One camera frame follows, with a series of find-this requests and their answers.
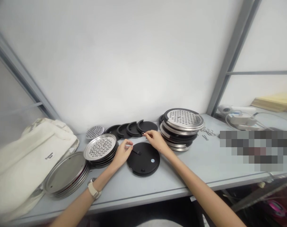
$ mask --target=white table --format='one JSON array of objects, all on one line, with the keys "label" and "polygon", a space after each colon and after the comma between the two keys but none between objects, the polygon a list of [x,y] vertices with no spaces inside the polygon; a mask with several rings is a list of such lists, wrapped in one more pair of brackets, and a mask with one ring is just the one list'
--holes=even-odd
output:
[{"label": "white table", "polygon": [[[216,135],[220,131],[229,131],[225,123],[206,114],[202,117],[205,126]],[[87,142],[85,135],[79,136],[78,151],[82,151]],[[147,142],[144,137],[131,138],[134,144]],[[243,164],[243,157],[230,155],[227,148],[220,147],[217,136],[208,136],[199,132],[189,151],[177,153],[178,157],[193,170],[213,190],[226,189],[272,178],[268,172],[255,172],[254,165]],[[92,170],[85,182],[69,197],[54,201],[46,195],[26,215],[13,221],[13,225],[30,225],[48,222],[58,216],[86,188],[87,182],[98,177],[104,169]],[[286,172],[275,173],[283,176]],[[176,174],[168,161],[162,157],[157,171],[146,178],[134,175],[125,163],[103,189],[102,196],[90,207],[88,214],[132,207],[157,201],[163,201],[190,195],[189,190]]]}]

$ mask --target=cable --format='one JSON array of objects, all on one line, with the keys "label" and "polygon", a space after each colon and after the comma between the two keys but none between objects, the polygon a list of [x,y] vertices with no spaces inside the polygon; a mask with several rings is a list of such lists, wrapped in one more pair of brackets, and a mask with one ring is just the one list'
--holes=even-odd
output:
[{"label": "cable", "polygon": [[[253,118],[253,119],[255,119],[257,122],[259,122],[259,125],[262,126],[263,128],[269,129],[269,130],[271,130],[271,131],[274,131],[274,130],[272,130],[272,129],[266,127],[266,126],[265,126],[264,124],[262,124],[260,121],[258,121],[253,115],[251,115],[251,114],[249,114],[249,113],[247,113],[247,112],[242,112],[241,110],[234,110],[233,113],[234,113],[235,111],[239,111],[241,114],[248,114],[251,118]],[[231,126],[231,125],[229,124],[229,122],[227,121],[227,117],[228,117],[229,114],[227,114],[227,115],[225,116],[225,122],[226,122],[226,123],[228,124],[228,126],[230,126],[232,129],[234,129],[234,130],[236,130],[236,131],[240,131],[239,129],[237,129],[237,128]]]},{"label": "cable", "polygon": [[282,118],[282,119],[284,119],[284,120],[287,121],[287,119],[285,119],[285,118],[283,118],[283,117],[281,117],[281,116],[279,116],[279,115],[275,115],[275,114],[271,114],[271,113],[266,113],[266,112],[257,112],[257,113],[254,114],[254,116],[257,116],[258,114],[263,114],[263,113],[264,113],[264,114],[270,114],[270,115],[273,115],[273,116]]},{"label": "cable", "polygon": [[228,115],[229,115],[229,114],[227,114],[227,115],[225,116],[225,122],[226,122],[226,123],[228,124],[228,126],[230,126],[233,130],[235,130],[235,131],[240,131],[239,129],[234,128],[233,126],[231,126],[231,125],[229,124],[229,122],[227,121]]}]

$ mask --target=hand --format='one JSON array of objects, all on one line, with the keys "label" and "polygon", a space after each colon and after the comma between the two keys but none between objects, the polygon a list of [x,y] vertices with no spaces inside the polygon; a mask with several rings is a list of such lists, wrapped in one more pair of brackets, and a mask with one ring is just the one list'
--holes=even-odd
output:
[{"label": "hand", "polygon": [[172,152],[172,150],[169,148],[169,146],[162,138],[160,132],[150,130],[144,133],[143,135],[147,138],[150,144],[164,156]]},{"label": "hand", "polygon": [[120,168],[128,159],[132,149],[133,149],[133,142],[125,139],[117,148],[112,164],[115,167]]}]

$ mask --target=stack of strainers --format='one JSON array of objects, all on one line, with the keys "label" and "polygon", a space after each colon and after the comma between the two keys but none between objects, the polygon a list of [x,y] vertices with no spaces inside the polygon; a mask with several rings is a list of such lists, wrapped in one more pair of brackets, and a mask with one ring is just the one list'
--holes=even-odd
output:
[{"label": "stack of strainers", "polygon": [[95,168],[103,168],[109,165],[116,154],[118,142],[113,134],[103,134],[88,143],[83,156]]},{"label": "stack of strainers", "polygon": [[43,183],[43,190],[53,199],[65,198],[76,191],[88,173],[89,165],[83,153],[72,153],[51,170]]},{"label": "stack of strainers", "polygon": [[187,151],[204,127],[203,118],[188,109],[169,109],[161,118],[161,135],[173,151]]}]

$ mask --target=pixelated area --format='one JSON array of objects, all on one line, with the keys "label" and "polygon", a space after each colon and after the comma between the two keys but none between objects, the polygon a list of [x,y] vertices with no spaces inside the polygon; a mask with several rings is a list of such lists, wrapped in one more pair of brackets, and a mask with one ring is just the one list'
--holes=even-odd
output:
[{"label": "pixelated area", "polygon": [[287,131],[220,131],[220,147],[243,156],[245,164],[258,164],[258,171],[287,168]]}]

